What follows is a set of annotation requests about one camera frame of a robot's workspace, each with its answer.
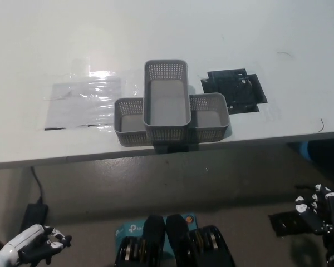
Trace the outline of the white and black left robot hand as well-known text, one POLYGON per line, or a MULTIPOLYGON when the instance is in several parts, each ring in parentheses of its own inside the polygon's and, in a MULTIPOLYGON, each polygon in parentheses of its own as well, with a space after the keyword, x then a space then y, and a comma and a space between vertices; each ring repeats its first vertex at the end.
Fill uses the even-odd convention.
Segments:
POLYGON ((57 228, 32 225, 3 247, 6 255, 5 266, 37 266, 42 260, 50 265, 52 257, 69 248, 71 241, 71 235, 64 235, 57 228))

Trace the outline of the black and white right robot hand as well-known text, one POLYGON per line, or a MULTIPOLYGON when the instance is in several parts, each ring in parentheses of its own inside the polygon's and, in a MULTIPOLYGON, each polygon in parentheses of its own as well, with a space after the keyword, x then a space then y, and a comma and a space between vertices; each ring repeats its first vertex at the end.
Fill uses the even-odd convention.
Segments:
POLYGON ((311 191, 309 200, 303 196, 295 199, 295 209, 300 218, 315 235, 330 234, 333 230, 333 223, 327 200, 329 197, 334 197, 334 192, 322 184, 296 184, 294 187, 311 191))

